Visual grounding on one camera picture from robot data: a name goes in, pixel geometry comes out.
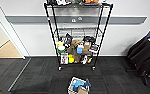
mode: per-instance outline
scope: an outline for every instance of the cardboard box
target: cardboard box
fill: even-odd
[[[76,77],[73,77],[72,78],[72,80],[71,80],[71,82],[70,82],[70,85],[69,85],[69,87],[68,87],[68,94],[88,94],[88,91],[89,91],[89,88],[87,88],[87,93],[86,92],[84,92],[83,90],[80,90],[80,88],[79,88],[79,90],[78,90],[78,93],[77,92],[74,92],[73,91],[73,85],[72,85],[72,83],[74,82],[74,80],[80,80],[80,81],[82,81],[83,83],[86,83],[86,81],[84,81],[84,80],[82,80],[82,79],[79,79],[79,78],[76,78]]]
[[[88,91],[83,89],[81,86],[78,87],[78,94],[88,94]]]
[[[90,47],[91,47],[91,42],[85,42],[83,52],[88,52]]]

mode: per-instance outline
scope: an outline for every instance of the item on floor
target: item on floor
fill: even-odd
[[[90,52],[93,52],[93,53],[98,53],[98,45],[94,44],[91,46],[91,48],[89,49]]]
[[[83,41],[84,41],[84,42],[91,42],[91,44],[94,44],[95,41],[96,41],[96,39],[95,39],[94,37],[85,36],[85,37],[83,38]]]
[[[78,87],[78,94],[88,94],[88,91],[82,86]]]
[[[88,79],[86,79],[86,83],[84,83],[83,87],[84,87],[85,89],[91,87],[91,84],[90,84],[90,82],[89,82]]]
[[[68,53],[61,53],[61,64],[68,64]]]
[[[89,86],[87,86],[87,88],[84,88],[83,86],[85,83],[86,81],[73,77],[68,87],[68,93],[69,94],[88,94]]]
[[[65,52],[65,46],[59,46],[57,48],[57,50],[58,50],[59,53],[64,53]]]

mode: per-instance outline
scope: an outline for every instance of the package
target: package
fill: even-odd
[[[61,64],[68,64],[68,53],[61,53]]]

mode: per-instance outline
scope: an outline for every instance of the shelf post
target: shelf post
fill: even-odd
[[[101,13],[100,13],[99,20],[98,20],[98,26],[97,26],[97,32],[96,32],[95,39],[97,39],[97,36],[98,36],[98,29],[99,29],[99,26],[100,26],[100,23],[101,23],[101,17],[102,17],[103,7],[104,6],[101,6]]]
[[[110,5],[108,18],[107,18],[106,23],[105,23],[104,32],[102,33],[101,42],[100,42],[100,45],[99,45],[99,48],[98,48],[98,53],[97,53],[93,68],[95,68],[95,65],[96,65],[96,62],[97,62],[97,59],[98,59],[98,55],[99,55],[99,52],[100,52],[100,48],[101,48],[101,45],[102,45],[102,41],[103,41],[103,38],[104,38],[105,31],[106,31],[106,28],[107,28],[107,25],[108,25],[108,22],[109,22],[109,19],[110,19],[112,8],[113,8],[113,4]]]
[[[58,63],[59,63],[59,70],[61,70],[60,59],[59,59],[59,55],[58,55],[58,52],[57,52],[56,43],[55,43],[55,38],[54,38],[53,31],[52,31],[52,26],[51,26],[51,22],[50,22],[49,13],[48,13],[48,9],[47,9],[47,4],[46,4],[46,3],[44,3],[44,8],[45,8],[45,10],[46,10],[47,19],[48,19],[50,31],[51,31],[51,34],[52,34],[53,43],[54,43],[54,46],[55,46],[55,52],[56,52],[57,59],[58,59]]]

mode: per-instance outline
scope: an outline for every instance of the dark carpet floor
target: dark carpet floor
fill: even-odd
[[[7,92],[15,77],[27,63],[22,59],[0,59],[0,89]],[[89,94],[150,94],[136,72],[130,68],[126,57],[99,57],[96,69],[92,65],[63,65],[58,71],[56,57],[34,57],[12,88],[11,94],[68,94],[72,77],[89,79]]]

